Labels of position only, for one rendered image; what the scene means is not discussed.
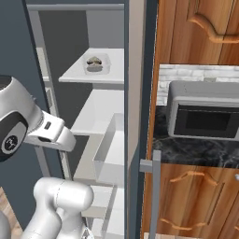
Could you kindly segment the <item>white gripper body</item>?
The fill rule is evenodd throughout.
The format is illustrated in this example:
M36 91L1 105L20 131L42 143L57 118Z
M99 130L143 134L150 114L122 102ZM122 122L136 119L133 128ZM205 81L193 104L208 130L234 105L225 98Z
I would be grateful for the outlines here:
M63 127L59 137L52 144L52 147L59 149L60 151L71 152L74 149L75 145L76 138L67 127Z

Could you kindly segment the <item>white fridge shelf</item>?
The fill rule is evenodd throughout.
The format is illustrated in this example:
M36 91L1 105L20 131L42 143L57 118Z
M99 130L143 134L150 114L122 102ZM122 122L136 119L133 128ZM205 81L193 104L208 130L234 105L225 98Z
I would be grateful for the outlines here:
M124 91L93 90L79 112L74 135L104 134L115 113L124 112Z
M83 68L83 55L86 53L106 53L109 56L111 67L107 75L86 75ZM83 83L124 83L124 49L93 49L85 51L67 70L59 77L60 82Z
M124 188L92 186L94 199L82 213L95 239L124 239Z

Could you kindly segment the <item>white fridge drawer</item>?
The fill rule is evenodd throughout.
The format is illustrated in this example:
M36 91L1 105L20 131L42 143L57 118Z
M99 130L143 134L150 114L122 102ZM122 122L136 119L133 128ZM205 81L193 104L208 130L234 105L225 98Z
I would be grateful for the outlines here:
M93 159L96 181L124 187L124 115L113 115Z

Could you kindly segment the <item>clear tupperware container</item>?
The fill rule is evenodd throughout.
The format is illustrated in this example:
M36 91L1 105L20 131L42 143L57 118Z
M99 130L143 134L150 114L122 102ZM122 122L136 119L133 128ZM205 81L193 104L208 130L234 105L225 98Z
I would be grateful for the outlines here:
M87 64L90 57L96 56L102 61L102 64ZM111 62L106 53L86 53L83 55L83 68L86 75L107 75L110 72Z

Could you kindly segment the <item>dark blue fridge door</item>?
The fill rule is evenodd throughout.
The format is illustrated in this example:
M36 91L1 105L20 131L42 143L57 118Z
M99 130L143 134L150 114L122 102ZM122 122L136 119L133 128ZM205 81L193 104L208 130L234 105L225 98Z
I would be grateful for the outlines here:
M0 74L15 77L41 109L49 109L25 0L0 0ZM0 162L0 187L22 228L35 212L33 188L42 176L63 177L57 150L24 144Z
M126 238L140 239L148 121L159 0L129 0Z

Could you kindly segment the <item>dark blue fridge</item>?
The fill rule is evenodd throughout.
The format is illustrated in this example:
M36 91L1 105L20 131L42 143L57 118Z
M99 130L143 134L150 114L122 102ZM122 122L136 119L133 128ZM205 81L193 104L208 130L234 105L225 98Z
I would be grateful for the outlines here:
M49 111L62 118L71 130L93 90L124 91L124 83L59 81L59 77L89 48L124 49L124 5L107 0L84 0L81 5L30 5L28 10ZM116 186L96 181L93 159L104 134L74 137L74 150L61 155L65 178L91 188Z

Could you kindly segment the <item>pale brown dumpling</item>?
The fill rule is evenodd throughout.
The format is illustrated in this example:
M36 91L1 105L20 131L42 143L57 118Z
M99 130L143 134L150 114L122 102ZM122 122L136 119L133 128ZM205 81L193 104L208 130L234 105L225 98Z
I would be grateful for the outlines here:
M87 64L93 64L93 63L102 64L102 61L96 56L93 56L93 57L90 57L90 59L87 61Z

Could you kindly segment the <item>grey microwave oven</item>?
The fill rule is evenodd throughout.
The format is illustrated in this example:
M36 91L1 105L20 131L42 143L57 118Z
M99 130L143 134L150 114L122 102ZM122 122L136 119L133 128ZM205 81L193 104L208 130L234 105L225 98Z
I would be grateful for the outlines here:
M172 137L239 141L239 83L172 81L166 121Z

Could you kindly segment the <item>wooden base cupboard door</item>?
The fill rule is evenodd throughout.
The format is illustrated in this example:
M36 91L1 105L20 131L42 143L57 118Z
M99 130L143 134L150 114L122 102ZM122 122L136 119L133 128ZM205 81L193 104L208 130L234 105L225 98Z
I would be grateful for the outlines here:
M239 192L239 169L164 163L157 232L218 239Z

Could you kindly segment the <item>wooden wall cupboard door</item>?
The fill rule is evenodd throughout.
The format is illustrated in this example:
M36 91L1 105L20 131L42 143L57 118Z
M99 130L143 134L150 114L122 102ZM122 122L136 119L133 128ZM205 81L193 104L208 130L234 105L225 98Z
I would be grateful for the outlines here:
M170 62L239 65L239 0L176 0Z

